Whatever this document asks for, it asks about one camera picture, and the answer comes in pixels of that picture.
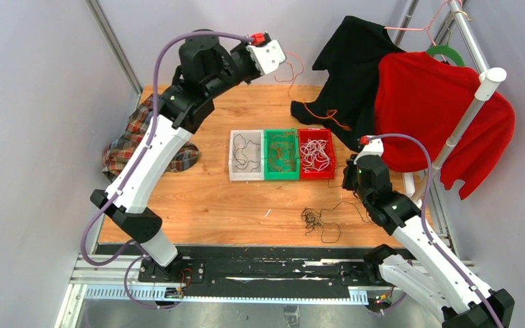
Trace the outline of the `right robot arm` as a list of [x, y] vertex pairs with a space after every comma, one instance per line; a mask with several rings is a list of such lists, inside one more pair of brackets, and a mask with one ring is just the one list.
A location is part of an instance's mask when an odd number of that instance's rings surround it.
[[494, 290], [449, 249], [406, 195], [393, 189], [388, 167], [377, 155], [353, 154], [342, 186], [354, 192], [369, 218], [406, 248], [425, 269], [421, 273], [398, 251], [380, 245], [364, 256], [363, 274], [403, 290], [442, 327], [509, 327], [515, 301]]

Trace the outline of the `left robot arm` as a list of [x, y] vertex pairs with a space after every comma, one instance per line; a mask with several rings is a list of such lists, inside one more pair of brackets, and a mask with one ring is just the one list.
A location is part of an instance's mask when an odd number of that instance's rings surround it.
[[160, 51], [179, 45], [180, 66], [172, 84], [152, 93], [150, 125], [126, 167], [106, 188], [96, 189], [93, 220], [107, 216], [141, 249], [165, 282], [182, 273], [182, 257], [148, 207], [151, 193], [174, 155], [213, 112], [213, 101], [240, 83], [270, 74], [285, 62], [284, 49], [268, 33], [242, 36], [197, 30], [176, 36]]

